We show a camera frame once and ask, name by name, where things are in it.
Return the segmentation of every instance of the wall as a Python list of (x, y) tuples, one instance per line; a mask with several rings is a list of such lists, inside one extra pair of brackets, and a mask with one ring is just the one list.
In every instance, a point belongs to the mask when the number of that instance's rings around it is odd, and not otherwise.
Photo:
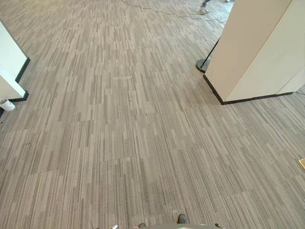
[(0, 100), (22, 98), (24, 94), (25, 91), (15, 80), (5, 79), (0, 75)]
[(0, 21), (0, 75), (15, 80), (26, 59)]
[(224, 101), (276, 27), (291, 0), (237, 0), (206, 76)]
[(294, 92), (304, 84), (304, 14), (305, 1), (293, 0), (228, 101)]
[(22, 98), (25, 91), (15, 79), (27, 57), (0, 21), (0, 99)]

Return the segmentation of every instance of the person's foot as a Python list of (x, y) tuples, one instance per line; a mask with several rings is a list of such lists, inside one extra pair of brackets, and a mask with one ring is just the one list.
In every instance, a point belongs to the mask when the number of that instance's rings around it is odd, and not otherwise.
[(140, 223), (138, 228), (145, 228), (146, 227), (146, 224), (145, 223)]
[(189, 218), (185, 214), (180, 214), (177, 220), (178, 224), (188, 224)]
[(198, 12), (199, 14), (205, 14), (208, 13), (209, 11), (206, 9), (206, 7), (199, 7)]

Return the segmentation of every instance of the gray striped carpet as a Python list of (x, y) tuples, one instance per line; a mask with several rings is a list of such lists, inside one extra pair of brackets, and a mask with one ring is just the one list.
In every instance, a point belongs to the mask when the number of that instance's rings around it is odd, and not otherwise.
[(0, 0), (31, 58), (0, 119), (0, 227), (304, 228), (305, 96), (221, 106), (194, 66), (233, 4)]

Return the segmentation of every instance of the black pole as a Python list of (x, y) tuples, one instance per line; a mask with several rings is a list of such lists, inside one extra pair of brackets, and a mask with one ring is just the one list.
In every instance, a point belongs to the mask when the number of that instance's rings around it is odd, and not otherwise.
[(216, 47), (216, 45), (218, 44), (218, 42), (219, 42), (219, 39), (217, 40), (217, 42), (215, 43), (214, 47), (212, 48), (212, 50), (210, 51), (210, 53), (208, 54), (208, 56), (206, 57), (205, 60), (204, 60), (204, 59), (200, 59), (200, 60), (197, 61), (197, 63), (196, 63), (196, 68), (197, 68), (199, 71), (205, 73), (205, 71), (206, 71), (206, 69), (207, 69), (207, 67), (208, 67), (208, 65), (209, 65), (209, 63), (210, 63), (210, 61), (208, 61), (208, 58), (209, 58), (210, 55), (212, 54), (212, 52), (213, 52), (213, 50), (215, 49), (215, 47)]

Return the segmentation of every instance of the black cable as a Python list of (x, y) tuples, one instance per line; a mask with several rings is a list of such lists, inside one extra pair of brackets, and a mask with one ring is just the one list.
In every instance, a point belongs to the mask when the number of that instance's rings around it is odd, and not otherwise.
[(300, 92), (297, 92), (298, 94), (302, 94), (302, 95), (305, 95), (304, 93), (300, 93)]
[(121, 0), (121, 1), (124, 2), (124, 3), (127, 4), (127, 5), (132, 6), (132, 7), (138, 7), (138, 8), (143, 9), (143, 10), (152, 10), (152, 11), (154, 11), (154, 12), (156, 12), (156, 13), (163, 13), (163, 14), (165, 14), (165, 15), (167, 15), (167, 16), (169, 16), (169, 15), (175, 15), (175, 16), (178, 17), (178, 18), (190, 18), (190, 19), (193, 19), (193, 20), (204, 20), (204, 21), (218, 21), (218, 22), (221, 23), (221, 24), (223, 24), (223, 23), (226, 22), (226, 21), (220, 21), (220, 20), (218, 20), (217, 18), (212, 19), (212, 20), (207, 20), (207, 19), (204, 19), (204, 18), (193, 18), (193, 17), (191, 17), (190, 15), (182, 15), (182, 16), (180, 16), (180, 15), (178, 15), (178, 14), (176, 14), (176, 13), (166, 13), (166, 12), (164, 12), (164, 11), (154, 10), (154, 9), (152, 9), (152, 8), (145, 8), (145, 7), (140, 6), (140, 5), (134, 5), (134, 4), (132, 4), (132, 2), (127, 2), (126, 0)]

